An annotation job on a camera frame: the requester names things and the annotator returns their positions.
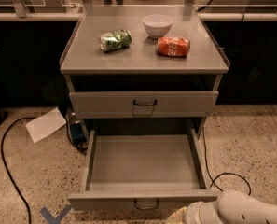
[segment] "terrazzo floor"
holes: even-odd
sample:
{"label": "terrazzo floor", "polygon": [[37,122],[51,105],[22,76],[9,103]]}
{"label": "terrazzo floor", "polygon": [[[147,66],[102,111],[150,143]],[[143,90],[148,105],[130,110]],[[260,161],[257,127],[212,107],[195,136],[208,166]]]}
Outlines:
{"label": "terrazzo floor", "polygon": [[[53,108],[5,109],[9,115],[0,126],[0,146],[3,134],[15,120],[39,117]],[[79,192],[85,156],[70,145],[65,127],[34,144],[25,127],[28,121],[20,121],[7,134],[5,157],[30,205],[32,223],[48,223],[42,209],[47,208],[56,217],[69,205],[68,195]],[[251,185],[252,196],[277,204],[277,105],[217,105],[205,123],[205,141],[212,176],[223,172],[244,176]],[[203,136],[199,145],[203,156]],[[217,184],[225,190],[248,192],[236,176],[222,176]],[[173,211],[72,209],[56,223],[164,223]],[[26,208],[7,176],[1,153],[0,223],[27,223]]]}

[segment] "drawer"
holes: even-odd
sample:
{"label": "drawer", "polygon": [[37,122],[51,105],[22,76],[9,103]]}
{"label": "drawer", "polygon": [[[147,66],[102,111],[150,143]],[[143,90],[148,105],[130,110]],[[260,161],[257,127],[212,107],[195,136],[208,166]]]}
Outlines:
{"label": "drawer", "polygon": [[71,92],[76,116],[92,118],[207,117],[217,91]]}
{"label": "drawer", "polygon": [[80,192],[69,195],[73,208],[170,209],[215,200],[219,192],[209,188],[197,136],[188,126],[176,134],[91,130]]}

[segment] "gray cabinet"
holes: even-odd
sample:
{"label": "gray cabinet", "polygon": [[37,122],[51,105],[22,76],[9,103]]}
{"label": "gray cabinet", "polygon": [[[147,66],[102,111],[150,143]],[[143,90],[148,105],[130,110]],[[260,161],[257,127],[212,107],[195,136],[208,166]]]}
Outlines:
{"label": "gray cabinet", "polygon": [[[186,58],[157,54],[142,24],[153,13],[173,18],[168,36],[190,39]],[[103,53],[99,35],[118,28],[132,44]],[[61,71],[88,140],[81,188],[69,196],[76,210],[178,208],[218,196],[198,138],[228,67],[192,7],[88,7]]]}

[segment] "black cable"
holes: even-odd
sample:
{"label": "black cable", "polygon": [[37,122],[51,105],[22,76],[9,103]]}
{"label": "black cable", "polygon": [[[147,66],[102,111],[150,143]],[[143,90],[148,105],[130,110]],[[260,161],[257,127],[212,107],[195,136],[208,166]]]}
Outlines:
{"label": "black cable", "polygon": [[[32,223],[32,214],[31,214],[31,209],[30,209],[30,206],[29,204],[27,203],[27,201],[25,200],[25,198],[23,197],[23,195],[21,194],[21,191],[19,189],[19,187],[17,186],[13,176],[11,175],[10,171],[9,171],[9,168],[7,166],[7,161],[6,161],[6,158],[5,158],[5,152],[4,152],[4,143],[5,143],[5,139],[6,139],[6,136],[7,136],[7,133],[10,131],[10,129],[16,124],[18,123],[19,121],[21,120],[24,120],[24,119],[35,119],[35,117],[25,117],[25,118],[21,118],[21,119],[17,119],[16,121],[14,121],[6,130],[6,132],[4,133],[3,137],[2,137],[2,140],[1,140],[1,145],[0,145],[0,152],[1,152],[1,158],[2,158],[2,161],[3,161],[3,164],[5,165],[5,168],[6,168],[6,171],[7,171],[7,175],[10,179],[10,181],[12,182],[15,190],[18,192],[19,196],[21,197],[21,199],[23,200],[25,206],[26,206],[26,209],[27,209],[27,216],[28,216],[28,223],[31,224]],[[81,153],[83,154],[86,154],[86,151],[87,149],[86,148],[83,148],[83,147],[78,147],[76,146],[73,141],[71,140],[70,138],[70,135],[68,133],[68,124],[66,122],[66,129],[67,129],[67,136],[68,136],[68,139],[70,141],[70,143]]]}
{"label": "black cable", "polygon": [[6,158],[5,158],[5,153],[4,153],[4,143],[5,143],[5,138],[7,136],[7,133],[9,132],[9,130],[19,121],[23,120],[23,119],[34,119],[34,117],[27,117],[27,118],[22,118],[22,119],[18,119],[16,120],[15,122],[13,122],[6,130],[6,132],[4,133],[3,137],[2,137],[2,140],[1,140],[1,146],[0,146],[0,151],[1,151],[1,157],[2,157],[2,161],[6,167],[6,170],[7,170],[7,174],[8,174],[8,177],[10,179],[10,181],[12,182],[15,190],[18,192],[19,196],[21,197],[21,199],[23,200],[25,206],[26,206],[26,209],[27,209],[27,215],[28,215],[28,223],[31,224],[32,223],[32,214],[31,214],[31,210],[30,210],[30,207],[29,207],[29,204],[27,203],[27,201],[25,200],[25,198],[23,197],[23,195],[21,194],[14,178],[12,177],[9,169],[8,169],[8,166],[7,166],[7,162],[6,162]]}
{"label": "black cable", "polygon": [[211,183],[211,186],[214,184],[220,191],[223,191],[216,183],[215,181],[222,175],[236,175],[237,177],[241,178],[248,186],[249,188],[249,193],[248,195],[250,196],[251,195],[251,186],[249,184],[249,182],[246,180],[246,178],[244,178],[243,176],[241,175],[237,175],[237,174],[234,174],[234,173],[231,173],[231,172],[225,172],[223,174],[220,174],[218,176],[216,176],[215,178],[212,178],[211,176],[211,173],[210,173],[210,170],[209,170],[209,166],[208,166],[208,163],[207,163],[207,149],[206,149],[206,140],[205,140],[205,133],[204,133],[204,127],[202,129],[202,136],[203,136],[203,143],[204,143],[204,159],[205,159],[205,166],[206,166],[206,171],[207,171],[207,174],[208,176],[210,177],[212,183]]}

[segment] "open drawer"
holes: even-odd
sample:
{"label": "open drawer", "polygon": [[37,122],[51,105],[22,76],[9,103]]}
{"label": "open drawer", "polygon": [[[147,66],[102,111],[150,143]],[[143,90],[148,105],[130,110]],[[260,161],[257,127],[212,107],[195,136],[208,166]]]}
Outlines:
{"label": "open drawer", "polygon": [[188,120],[99,119],[91,126],[81,190],[69,196],[74,209],[180,208],[218,196],[204,176]]}

